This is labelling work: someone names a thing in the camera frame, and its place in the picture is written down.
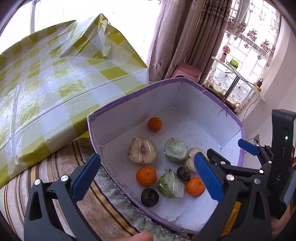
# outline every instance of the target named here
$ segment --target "blue pad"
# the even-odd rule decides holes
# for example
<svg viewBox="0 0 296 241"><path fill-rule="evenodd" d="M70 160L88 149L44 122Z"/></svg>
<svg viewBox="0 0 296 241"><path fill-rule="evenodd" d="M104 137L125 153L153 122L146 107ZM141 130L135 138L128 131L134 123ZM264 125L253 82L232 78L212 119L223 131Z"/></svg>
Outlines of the blue pad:
<svg viewBox="0 0 296 241"><path fill-rule="evenodd" d="M71 199L74 203L83 200L100 167L100 156L95 153L91 156L91 159L87 163L85 163L83 166L77 167L83 168L83 170L72 185Z"/></svg>
<svg viewBox="0 0 296 241"><path fill-rule="evenodd" d="M239 147L241 149L244 149L245 151L247 151L248 153L250 153L254 156L258 156L260 154L260 151L258 150L258 148L256 146L254 146L253 144L251 144L243 139L239 139L237 144L239 145Z"/></svg>
<svg viewBox="0 0 296 241"><path fill-rule="evenodd" d="M210 168L209 161L201 154L201 152L194 156L194 167L205 184L211 198L217 200L218 203L221 203L224 197L223 185Z"/></svg>

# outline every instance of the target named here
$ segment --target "pink stool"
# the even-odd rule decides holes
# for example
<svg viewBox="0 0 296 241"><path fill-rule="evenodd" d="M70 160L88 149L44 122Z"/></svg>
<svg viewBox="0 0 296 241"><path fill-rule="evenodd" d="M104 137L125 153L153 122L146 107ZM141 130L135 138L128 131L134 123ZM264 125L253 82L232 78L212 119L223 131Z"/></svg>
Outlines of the pink stool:
<svg viewBox="0 0 296 241"><path fill-rule="evenodd" d="M193 82L198 83L200 79L201 72L199 69L195 68L190 64L186 64L180 62L177 64L176 68L174 69L171 79L176 78L177 76L184 76Z"/></svg>

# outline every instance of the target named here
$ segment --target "yellow and white checkered plastic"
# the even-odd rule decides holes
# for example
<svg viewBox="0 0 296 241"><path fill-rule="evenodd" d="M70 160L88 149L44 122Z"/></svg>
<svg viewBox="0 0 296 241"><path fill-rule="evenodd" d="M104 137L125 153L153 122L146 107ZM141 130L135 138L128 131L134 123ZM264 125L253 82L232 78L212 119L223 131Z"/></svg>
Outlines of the yellow and white checkered plastic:
<svg viewBox="0 0 296 241"><path fill-rule="evenodd" d="M0 187L87 131L89 113L148 83L147 66L102 14L11 46L0 55Z"/></svg>

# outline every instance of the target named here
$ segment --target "mangosteen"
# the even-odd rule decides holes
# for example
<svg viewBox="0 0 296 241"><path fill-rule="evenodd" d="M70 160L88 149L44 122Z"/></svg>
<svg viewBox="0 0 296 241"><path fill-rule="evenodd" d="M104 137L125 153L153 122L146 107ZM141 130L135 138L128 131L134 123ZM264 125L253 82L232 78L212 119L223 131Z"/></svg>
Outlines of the mangosteen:
<svg viewBox="0 0 296 241"><path fill-rule="evenodd" d="M184 182L188 182L190 180L190 173L189 172L190 172L190 170L185 167L179 167L177 169L178 177Z"/></svg>
<svg viewBox="0 0 296 241"><path fill-rule="evenodd" d="M141 203L145 207L153 207L158 203L159 195L157 191L152 188L146 188L141 194Z"/></svg>

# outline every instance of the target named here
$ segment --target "hand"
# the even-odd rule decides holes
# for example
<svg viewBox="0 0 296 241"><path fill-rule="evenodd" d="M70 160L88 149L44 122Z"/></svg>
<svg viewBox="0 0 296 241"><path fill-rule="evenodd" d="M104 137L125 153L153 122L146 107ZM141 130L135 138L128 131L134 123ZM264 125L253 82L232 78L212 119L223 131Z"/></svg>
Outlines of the hand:
<svg viewBox="0 0 296 241"><path fill-rule="evenodd" d="M140 233L129 238L115 239L114 241L153 241L153 235L152 233Z"/></svg>
<svg viewBox="0 0 296 241"><path fill-rule="evenodd" d="M276 238L276 236L279 235L279 233L283 230L283 228L286 226L287 222L290 220L290 205L288 205L286 212L281 217L280 220L278 220L275 217L271 217L271 237L272 239Z"/></svg>

